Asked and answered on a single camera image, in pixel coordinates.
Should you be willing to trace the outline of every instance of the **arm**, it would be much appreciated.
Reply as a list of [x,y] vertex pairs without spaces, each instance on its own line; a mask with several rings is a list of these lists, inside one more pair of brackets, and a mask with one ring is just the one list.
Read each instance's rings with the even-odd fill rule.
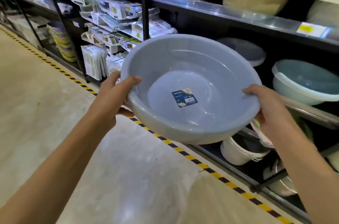
[[243,92],[259,97],[261,111],[256,120],[281,157],[312,223],[337,223],[339,175],[307,139],[276,92],[259,85]]
[[115,72],[101,85],[85,116],[0,209],[0,223],[57,222],[95,149],[115,126],[116,114],[133,117],[121,105],[141,79],[129,77],[115,86],[119,77],[120,72]]

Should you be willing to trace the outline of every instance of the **person's right hand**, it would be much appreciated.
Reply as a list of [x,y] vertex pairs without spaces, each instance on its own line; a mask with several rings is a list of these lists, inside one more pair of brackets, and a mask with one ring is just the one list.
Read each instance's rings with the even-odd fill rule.
[[258,96],[261,108],[255,119],[259,122],[260,129],[267,138],[272,140],[285,129],[299,129],[279,94],[275,91],[257,84],[252,84],[242,91]]

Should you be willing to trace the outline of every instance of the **stack of buckets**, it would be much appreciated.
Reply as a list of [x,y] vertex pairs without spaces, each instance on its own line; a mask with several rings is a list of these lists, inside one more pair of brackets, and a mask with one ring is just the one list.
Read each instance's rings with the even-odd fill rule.
[[62,57],[69,62],[76,62],[74,51],[70,44],[70,39],[60,21],[51,21],[47,24],[47,28],[53,37],[58,50]]

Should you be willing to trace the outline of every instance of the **person's left hand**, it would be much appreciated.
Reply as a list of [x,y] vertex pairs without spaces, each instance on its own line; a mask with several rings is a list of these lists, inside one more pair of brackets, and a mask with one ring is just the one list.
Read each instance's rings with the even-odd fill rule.
[[117,114],[133,117],[134,114],[130,110],[121,107],[126,99],[129,90],[141,82],[141,77],[127,77],[122,82],[115,85],[120,78],[120,72],[113,72],[107,80],[105,80],[99,90],[97,97],[88,109],[86,115],[97,123],[107,128],[109,131],[117,123],[115,116]]

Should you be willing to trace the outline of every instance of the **hand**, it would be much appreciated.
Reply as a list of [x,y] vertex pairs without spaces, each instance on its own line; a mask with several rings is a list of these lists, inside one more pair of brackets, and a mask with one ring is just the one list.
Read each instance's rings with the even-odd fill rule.
[[102,83],[98,96],[86,113],[100,127],[107,129],[107,132],[117,123],[115,118],[117,114],[126,117],[134,116],[133,112],[121,106],[124,104],[129,90],[141,82],[141,77],[127,77],[115,85],[118,78],[120,78],[120,72],[113,72]]
[[259,122],[261,131],[270,140],[274,140],[285,129],[299,130],[292,115],[275,91],[256,84],[252,84],[242,91],[246,94],[258,96],[261,109],[255,119]]

